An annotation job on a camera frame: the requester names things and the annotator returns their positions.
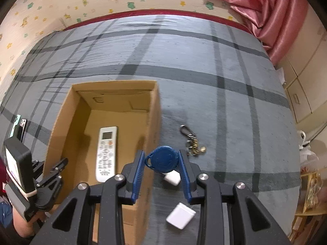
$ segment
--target remote display screen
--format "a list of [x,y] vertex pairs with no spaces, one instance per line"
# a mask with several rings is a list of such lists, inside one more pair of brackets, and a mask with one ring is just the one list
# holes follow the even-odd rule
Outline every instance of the remote display screen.
[[22,183],[19,179],[19,172],[17,167],[17,162],[14,159],[14,157],[10,154],[9,150],[6,148],[6,157],[7,157],[7,168],[10,172],[10,174],[14,177],[16,182],[19,183],[20,186],[22,186]]
[[111,139],[111,138],[112,138],[112,131],[102,134],[102,139]]

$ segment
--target red trim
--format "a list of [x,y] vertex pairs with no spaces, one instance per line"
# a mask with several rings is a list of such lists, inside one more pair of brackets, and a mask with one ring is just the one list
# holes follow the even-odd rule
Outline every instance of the red trim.
[[225,18],[212,16],[210,14],[201,14],[201,13],[197,13],[197,12],[171,10],[171,9],[146,9],[146,10],[134,10],[134,11],[115,13],[115,14],[108,14],[106,16],[92,18],[92,19],[71,25],[71,26],[67,27],[65,30],[85,26],[85,25],[95,23],[95,22],[110,20],[110,19],[125,18],[125,17],[132,17],[132,16],[144,16],[144,15],[149,15],[149,14],[172,14],[172,15],[176,15],[176,16],[201,18],[201,19],[206,19],[206,20],[211,20],[211,21],[217,22],[217,23],[221,23],[224,25],[228,25],[231,27],[235,27],[235,28],[241,29],[241,30],[251,34],[250,30],[247,27],[243,26],[240,23],[236,23],[234,21],[231,21],[231,20],[228,20]]

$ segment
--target cardboard box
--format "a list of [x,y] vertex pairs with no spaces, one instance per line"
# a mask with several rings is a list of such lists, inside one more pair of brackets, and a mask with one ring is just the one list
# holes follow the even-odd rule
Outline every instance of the cardboard box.
[[[58,114],[50,137],[44,174],[61,158],[69,160],[62,172],[63,188],[57,203],[80,183],[98,184],[95,162],[99,130],[117,126],[116,172],[134,160],[138,149],[146,154],[159,142],[161,109],[156,81],[106,81],[72,85]],[[141,244],[150,209],[153,171],[145,168],[135,205],[123,205],[125,243]],[[94,218],[93,240],[97,241],[99,208]]]

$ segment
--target cabinet handle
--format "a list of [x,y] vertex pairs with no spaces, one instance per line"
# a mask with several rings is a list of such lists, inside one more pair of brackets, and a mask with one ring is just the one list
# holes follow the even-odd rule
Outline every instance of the cabinet handle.
[[300,103],[300,100],[299,100],[299,97],[297,96],[297,94],[293,94],[293,98],[294,98],[294,100],[295,100],[295,103],[297,103],[297,104],[301,104]]

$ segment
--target metal screw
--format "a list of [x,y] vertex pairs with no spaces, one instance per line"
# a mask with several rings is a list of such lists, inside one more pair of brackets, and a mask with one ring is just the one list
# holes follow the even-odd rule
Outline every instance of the metal screw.
[[123,174],[117,174],[115,176],[115,180],[117,180],[117,181],[122,181],[123,179],[124,179],[124,175]]
[[244,184],[244,182],[237,182],[237,183],[236,183],[236,187],[237,187],[238,189],[244,189],[244,188],[245,188],[245,184]]
[[85,182],[80,183],[77,188],[79,190],[85,190],[87,188],[87,184]]
[[205,173],[202,173],[199,175],[199,179],[202,181],[206,181],[209,178],[209,176]]

